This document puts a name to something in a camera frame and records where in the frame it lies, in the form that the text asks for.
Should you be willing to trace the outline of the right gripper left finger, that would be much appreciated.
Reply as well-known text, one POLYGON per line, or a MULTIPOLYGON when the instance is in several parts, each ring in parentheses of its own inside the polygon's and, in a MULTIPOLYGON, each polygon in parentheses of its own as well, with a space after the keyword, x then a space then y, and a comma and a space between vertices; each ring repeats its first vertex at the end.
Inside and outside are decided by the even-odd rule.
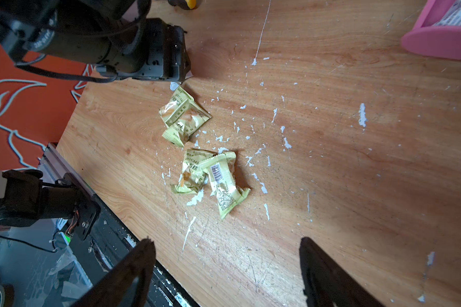
POLYGON ((144 306, 156 262, 152 240, 141 240, 108 274, 94 285, 74 306, 122 306, 131 294, 131 306, 144 306))

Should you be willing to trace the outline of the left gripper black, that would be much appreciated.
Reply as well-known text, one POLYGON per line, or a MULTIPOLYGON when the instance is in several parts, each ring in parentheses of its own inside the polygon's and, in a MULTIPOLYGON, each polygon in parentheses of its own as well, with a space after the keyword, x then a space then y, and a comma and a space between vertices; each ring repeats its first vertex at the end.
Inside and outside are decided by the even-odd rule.
POLYGON ((144 47, 148 52, 138 79, 182 83, 191 70, 185 44, 185 30, 159 18, 147 19, 144 47))

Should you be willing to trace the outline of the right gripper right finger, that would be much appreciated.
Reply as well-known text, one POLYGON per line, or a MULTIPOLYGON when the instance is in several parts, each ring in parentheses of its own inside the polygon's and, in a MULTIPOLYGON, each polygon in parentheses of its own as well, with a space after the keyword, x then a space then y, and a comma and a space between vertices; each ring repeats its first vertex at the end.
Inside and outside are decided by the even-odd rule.
POLYGON ((311 238, 299 247, 307 306, 382 306, 311 238))

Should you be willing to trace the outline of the green cookie packet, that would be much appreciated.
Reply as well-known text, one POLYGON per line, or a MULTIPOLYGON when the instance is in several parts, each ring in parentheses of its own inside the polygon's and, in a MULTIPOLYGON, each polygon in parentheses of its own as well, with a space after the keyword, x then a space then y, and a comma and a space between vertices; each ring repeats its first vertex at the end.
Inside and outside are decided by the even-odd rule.
POLYGON ((162 137, 179 148, 190 139, 191 135, 200 129, 212 116, 196 102, 188 101, 188 109, 169 128, 162 137))
POLYGON ((241 188, 236 183, 235 162, 236 153, 228 151, 207 158, 198 164, 198 167, 209 177, 221 220, 224 220, 229 212, 241 204, 250 193, 250 188, 241 188))
POLYGON ((172 185, 175 194, 197 194, 204 185, 207 174, 199 163, 213 157, 215 154, 206 150, 187 150, 184 154, 181 177, 178 184, 172 185))
POLYGON ((194 102, 194 98, 181 86, 178 86, 174 90, 169 102, 159 110, 161 119, 167 128, 188 109, 188 101, 194 102))

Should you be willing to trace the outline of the pink drawer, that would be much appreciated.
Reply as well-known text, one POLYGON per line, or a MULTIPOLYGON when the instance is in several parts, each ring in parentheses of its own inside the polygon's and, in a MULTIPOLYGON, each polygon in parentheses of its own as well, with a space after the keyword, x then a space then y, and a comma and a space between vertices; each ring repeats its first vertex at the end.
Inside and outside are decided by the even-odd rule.
POLYGON ((461 26, 433 26, 456 1, 427 1, 402 47, 411 53, 461 61, 461 26))

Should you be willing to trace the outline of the white cookie packet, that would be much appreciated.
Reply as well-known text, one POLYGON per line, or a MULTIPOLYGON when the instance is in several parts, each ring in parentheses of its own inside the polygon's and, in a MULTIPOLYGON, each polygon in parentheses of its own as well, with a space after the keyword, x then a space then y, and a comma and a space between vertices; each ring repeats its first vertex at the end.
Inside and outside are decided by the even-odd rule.
POLYGON ((433 26, 461 26, 461 0, 454 2, 444 17, 433 26))

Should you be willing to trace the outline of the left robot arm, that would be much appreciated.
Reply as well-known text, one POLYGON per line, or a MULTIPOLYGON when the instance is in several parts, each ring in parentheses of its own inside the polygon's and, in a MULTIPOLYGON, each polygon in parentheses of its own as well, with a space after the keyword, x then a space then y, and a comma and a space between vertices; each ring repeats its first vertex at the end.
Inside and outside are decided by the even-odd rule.
MULTIPOLYGON (((183 82, 191 62, 184 30, 150 18, 150 1, 0 1, 0 46, 15 67, 86 83, 183 82)), ((100 208, 71 175, 0 171, 0 226, 66 219, 91 226, 100 208)))

